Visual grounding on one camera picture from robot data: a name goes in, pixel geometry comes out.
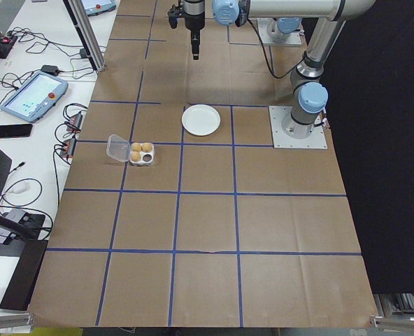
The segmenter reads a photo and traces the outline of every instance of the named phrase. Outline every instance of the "tablet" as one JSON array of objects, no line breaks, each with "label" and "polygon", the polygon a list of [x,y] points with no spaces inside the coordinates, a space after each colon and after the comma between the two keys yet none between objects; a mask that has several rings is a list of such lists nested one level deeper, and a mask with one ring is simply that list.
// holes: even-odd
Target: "tablet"
[{"label": "tablet", "polygon": [[83,6],[87,16],[113,11],[116,7],[115,0],[83,0]]},{"label": "tablet", "polygon": [[37,71],[1,106],[1,110],[34,123],[41,119],[67,91],[61,78]]}]

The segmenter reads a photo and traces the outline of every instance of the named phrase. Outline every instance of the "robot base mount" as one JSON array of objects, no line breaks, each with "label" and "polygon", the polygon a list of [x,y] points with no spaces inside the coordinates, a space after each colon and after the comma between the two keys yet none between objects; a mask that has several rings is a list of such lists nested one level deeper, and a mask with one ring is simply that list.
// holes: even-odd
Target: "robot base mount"
[{"label": "robot base mount", "polygon": [[[322,126],[314,127],[311,134],[305,139],[295,139],[285,133],[282,129],[282,120],[288,113],[291,113],[291,109],[291,106],[269,107],[274,148],[328,149]],[[320,116],[315,121],[315,124],[318,123],[320,123]]]}]

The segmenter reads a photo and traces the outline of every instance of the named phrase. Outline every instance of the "power adapter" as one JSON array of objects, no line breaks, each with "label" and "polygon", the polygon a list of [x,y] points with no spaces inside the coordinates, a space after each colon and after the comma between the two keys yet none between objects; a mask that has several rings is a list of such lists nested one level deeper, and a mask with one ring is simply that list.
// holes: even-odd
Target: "power adapter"
[{"label": "power adapter", "polygon": [[41,71],[52,76],[58,76],[59,74],[59,69],[55,65],[43,65]]},{"label": "power adapter", "polygon": [[64,143],[64,148],[61,149],[61,153],[59,153],[59,155],[61,156],[61,158],[73,158],[73,154],[75,153],[76,148],[76,139],[71,138],[69,140],[66,140]]},{"label": "power adapter", "polygon": [[85,59],[85,58],[87,58],[87,52],[86,52],[86,49],[84,49],[84,48],[81,48],[81,49],[80,49],[80,57],[81,57],[81,59]]},{"label": "power adapter", "polygon": [[81,130],[81,124],[83,123],[83,115],[81,112],[71,116],[69,123],[71,126],[67,126],[67,132],[76,133],[78,130]]}]

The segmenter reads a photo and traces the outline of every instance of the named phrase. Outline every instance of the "metal base plate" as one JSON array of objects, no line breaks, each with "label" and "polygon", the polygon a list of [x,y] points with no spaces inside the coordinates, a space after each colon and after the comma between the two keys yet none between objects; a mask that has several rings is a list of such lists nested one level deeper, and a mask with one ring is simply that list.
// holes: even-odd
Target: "metal base plate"
[{"label": "metal base plate", "polygon": [[[294,139],[283,131],[282,120],[288,113],[291,113],[291,109],[291,106],[269,107],[274,148],[327,149],[327,141],[322,126],[314,127],[313,132],[306,139]],[[320,123],[319,116],[315,123]]]},{"label": "metal base plate", "polygon": [[302,45],[300,35],[298,32],[290,34],[286,40],[274,39],[268,35],[267,27],[273,19],[271,18],[260,18],[258,21],[258,33],[262,38],[263,44],[266,46],[286,46],[286,47],[299,47]]}]

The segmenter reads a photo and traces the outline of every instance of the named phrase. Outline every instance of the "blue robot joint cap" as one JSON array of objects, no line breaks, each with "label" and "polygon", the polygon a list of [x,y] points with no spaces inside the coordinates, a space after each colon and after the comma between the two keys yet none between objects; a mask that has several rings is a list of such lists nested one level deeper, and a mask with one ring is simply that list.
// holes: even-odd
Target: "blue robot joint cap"
[{"label": "blue robot joint cap", "polygon": [[301,108],[311,114],[321,112],[328,102],[328,91],[322,84],[310,82],[305,84],[299,92]]},{"label": "blue robot joint cap", "polygon": [[213,0],[212,11],[217,23],[228,26],[235,22],[240,10],[236,0]]},{"label": "blue robot joint cap", "polygon": [[301,17],[280,17],[277,19],[277,29],[280,33],[290,34],[299,28],[301,21]]}]

